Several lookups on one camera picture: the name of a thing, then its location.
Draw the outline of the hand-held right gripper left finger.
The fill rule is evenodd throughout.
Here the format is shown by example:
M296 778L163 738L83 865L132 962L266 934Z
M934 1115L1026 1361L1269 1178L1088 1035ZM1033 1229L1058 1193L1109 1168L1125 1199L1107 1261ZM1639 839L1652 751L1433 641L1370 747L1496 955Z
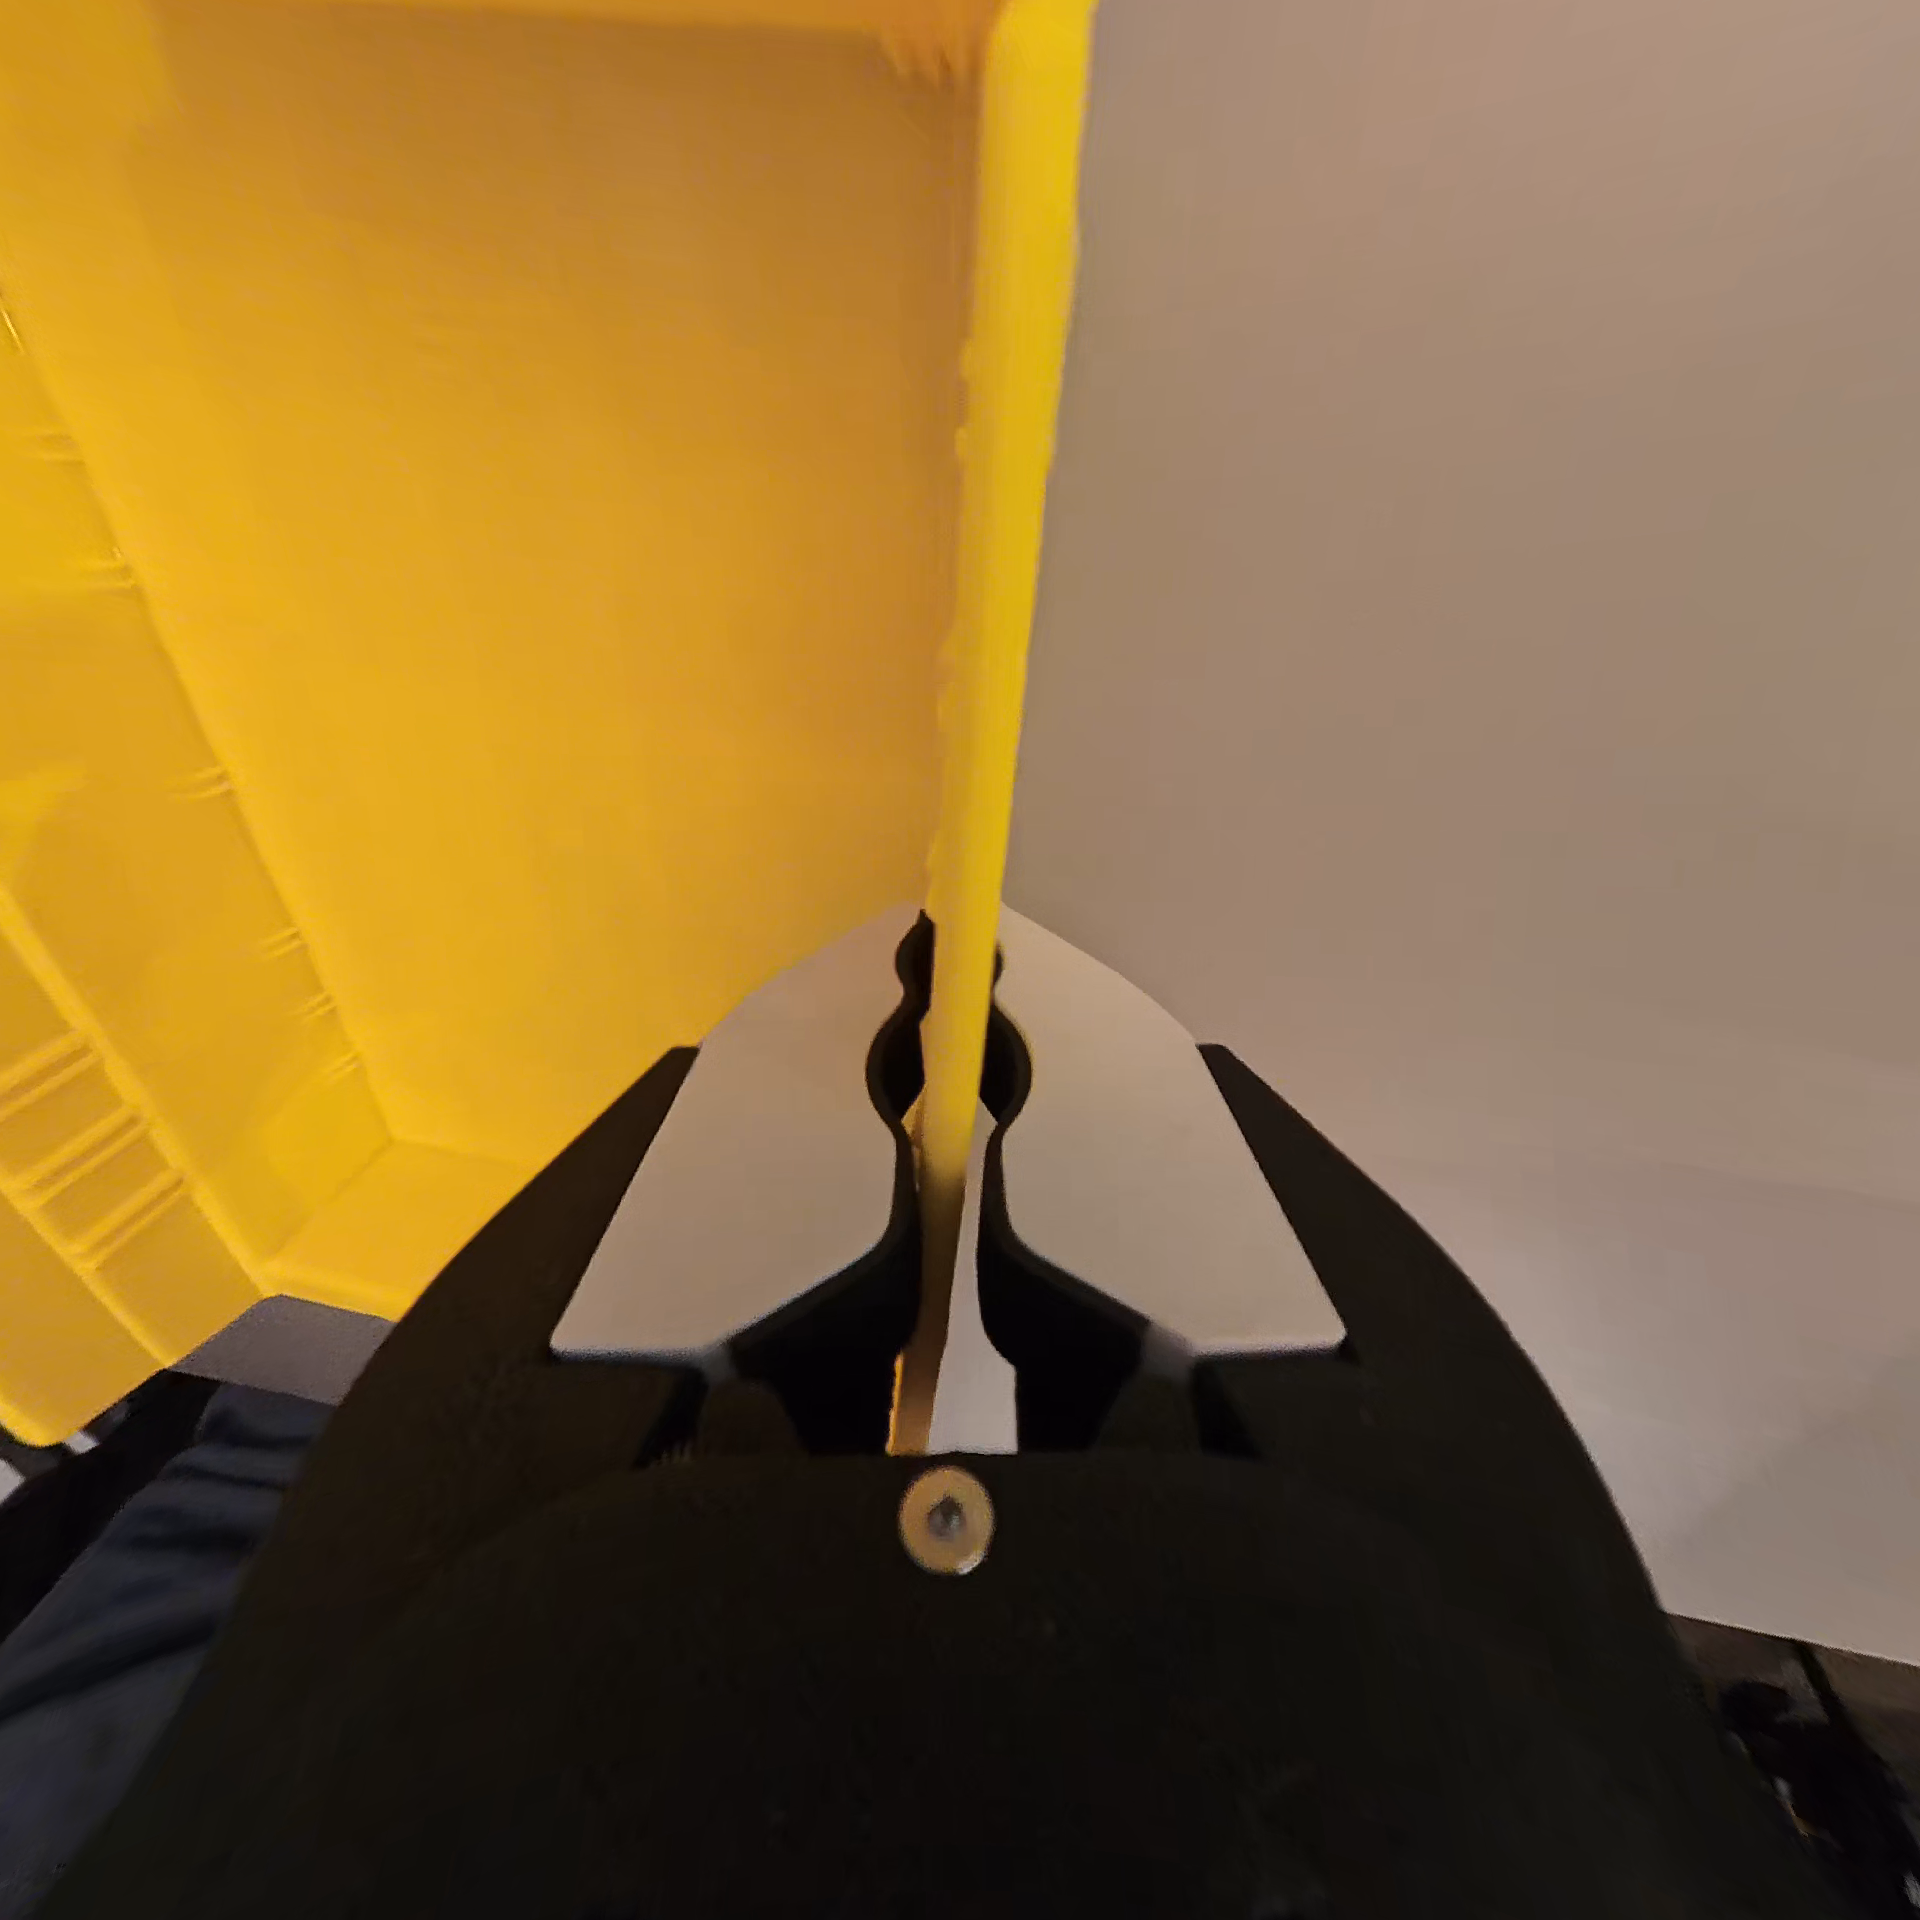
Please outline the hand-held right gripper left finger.
M766 1389L814 1454L885 1454L923 1296L932 926L909 907L742 1001L692 1067L549 1340Z

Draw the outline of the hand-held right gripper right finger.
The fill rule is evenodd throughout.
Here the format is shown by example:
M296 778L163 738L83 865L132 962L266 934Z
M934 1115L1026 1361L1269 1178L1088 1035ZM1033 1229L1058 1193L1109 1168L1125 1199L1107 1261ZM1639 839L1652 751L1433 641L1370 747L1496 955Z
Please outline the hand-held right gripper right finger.
M982 1109L980 1319L1012 1446L1079 1452L1138 1378L1332 1357L1349 1332L1193 1033L1005 911Z

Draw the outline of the yellow plastic box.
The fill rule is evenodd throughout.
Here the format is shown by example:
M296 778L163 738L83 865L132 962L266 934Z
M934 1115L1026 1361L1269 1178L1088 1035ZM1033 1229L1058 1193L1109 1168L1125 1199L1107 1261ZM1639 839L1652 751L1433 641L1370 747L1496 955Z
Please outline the yellow plastic box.
M1092 4L5 4L5 1427L397 1315L955 837Z

